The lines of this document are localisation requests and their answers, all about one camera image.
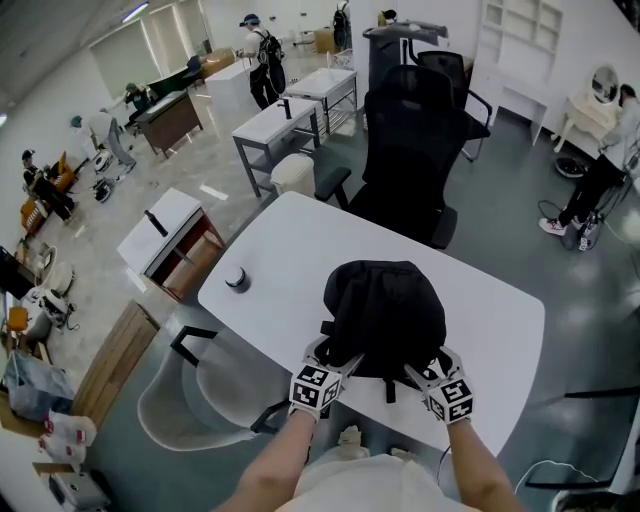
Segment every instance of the ceiling light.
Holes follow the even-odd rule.
[[[147,7],[149,7],[149,2],[145,2],[143,4],[140,4],[138,7],[136,7],[133,11],[131,11],[129,14],[127,14],[122,19],[122,23],[127,23],[128,21],[131,21],[138,14],[140,14],[142,11],[144,11]]]

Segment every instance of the cap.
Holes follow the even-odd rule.
[[[260,25],[260,18],[258,18],[257,14],[247,14],[244,17],[244,21],[240,23],[241,27],[246,27],[247,25]]]

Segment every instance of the black pants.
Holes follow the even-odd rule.
[[[571,219],[577,217],[585,222],[589,214],[596,209],[604,193],[614,185],[622,182],[624,173],[604,155],[600,155],[594,164],[578,182],[571,201],[558,216],[560,224],[568,226]]]
[[[66,194],[58,192],[53,184],[49,183],[49,185],[51,186],[49,187],[45,185],[43,187],[38,187],[36,194],[41,201],[49,203],[58,217],[62,220],[67,220],[71,217],[71,210],[73,210],[76,204]]]
[[[278,101],[278,93],[273,89],[266,66],[260,66],[249,74],[251,82],[251,94],[256,100],[258,106],[264,110],[269,105],[273,105]],[[264,90],[267,90],[267,97],[264,97]]]

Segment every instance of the round stool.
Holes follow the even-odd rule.
[[[289,155],[273,169],[271,183],[280,196],[291,191],[314,198],[313,160],[302,154]]]

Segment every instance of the ceiling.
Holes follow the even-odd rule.
[[[0,112],[143,0],[0,0]],[[149,0],[148,11],[172,3]]]

